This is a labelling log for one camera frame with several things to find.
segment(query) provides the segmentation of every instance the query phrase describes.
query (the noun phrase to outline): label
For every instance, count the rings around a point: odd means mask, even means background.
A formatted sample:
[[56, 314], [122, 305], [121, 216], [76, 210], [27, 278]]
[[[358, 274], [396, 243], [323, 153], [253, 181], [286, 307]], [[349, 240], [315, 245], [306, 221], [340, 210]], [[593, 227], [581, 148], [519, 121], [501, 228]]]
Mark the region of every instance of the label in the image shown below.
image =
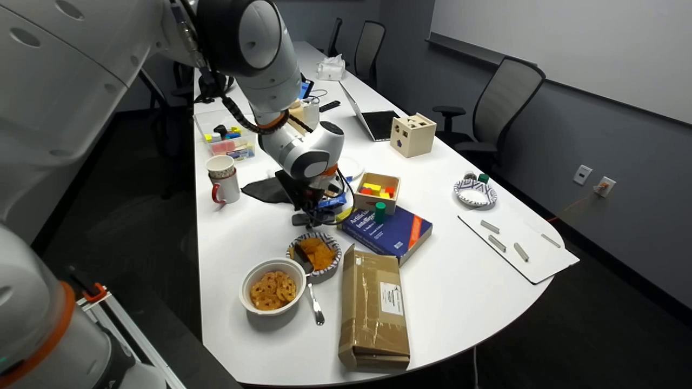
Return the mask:
[[380, 309], [392, 316], [403, 316], [403, 297], [399, 285], [380, 282]]

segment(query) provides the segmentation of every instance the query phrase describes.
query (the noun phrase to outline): book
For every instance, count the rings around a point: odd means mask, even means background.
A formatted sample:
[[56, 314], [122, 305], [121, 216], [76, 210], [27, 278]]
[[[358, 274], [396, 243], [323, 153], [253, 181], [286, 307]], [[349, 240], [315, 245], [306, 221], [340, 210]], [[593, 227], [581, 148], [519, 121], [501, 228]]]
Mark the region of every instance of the book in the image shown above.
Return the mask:
[[377, 254], [393, 254], [403, 264], [432, 234], [432, 223], [396, 205], [382, 223], [371, 210], [354, 210], [340, 228]]

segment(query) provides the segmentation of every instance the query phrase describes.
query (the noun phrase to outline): wall outlet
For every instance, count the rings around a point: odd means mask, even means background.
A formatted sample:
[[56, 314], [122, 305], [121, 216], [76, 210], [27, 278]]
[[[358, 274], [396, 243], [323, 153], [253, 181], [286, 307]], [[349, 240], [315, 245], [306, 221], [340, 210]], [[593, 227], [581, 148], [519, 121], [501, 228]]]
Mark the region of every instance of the wall outlet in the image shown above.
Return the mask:
[[584, 181], [588, 180], [590, 172], [593, 172], [590, 167], [580, 163], [577, 171], [575, 171], [575, 174], [573, 174], [570, 180], [575, 180], [575, 184], [584, 185]]
[[599, 184], [593, 185], [593, 191], [597, 191], [599, 196], [610, 196], [612, 188], [613, 188], [613, 180], [602, 174]]

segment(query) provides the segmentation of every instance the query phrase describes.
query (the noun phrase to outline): white mug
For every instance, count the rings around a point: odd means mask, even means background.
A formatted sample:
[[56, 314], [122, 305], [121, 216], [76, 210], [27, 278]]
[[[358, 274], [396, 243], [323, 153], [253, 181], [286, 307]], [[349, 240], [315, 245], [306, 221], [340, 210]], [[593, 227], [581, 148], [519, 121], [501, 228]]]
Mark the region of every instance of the white mug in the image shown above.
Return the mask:
[[207, 172], [211, 180], [211, 200], [233, 203], [240, 199], [238, 169], [228, 156], [211, 156], [207, 161]]

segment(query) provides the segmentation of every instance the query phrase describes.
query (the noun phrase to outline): dark floor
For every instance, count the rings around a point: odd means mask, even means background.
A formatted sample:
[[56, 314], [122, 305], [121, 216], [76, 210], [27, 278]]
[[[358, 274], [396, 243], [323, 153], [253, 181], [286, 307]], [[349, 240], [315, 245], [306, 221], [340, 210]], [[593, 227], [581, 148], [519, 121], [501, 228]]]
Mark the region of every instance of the dark floor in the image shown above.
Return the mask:
[[[147, 116], [117, 116], [34, 249], [58, 274], [68, 265], [101, 280], [134, 272], [194, 328], [189, 121], [182, 109], [171, 122], [156, 136]], [[692, 327], [626, 272], [573, 251], [581, 262], [477, 347], [479, 387], [689, 389]], [[402, 383], [473, 387], [470, 352], [371, 387]]]

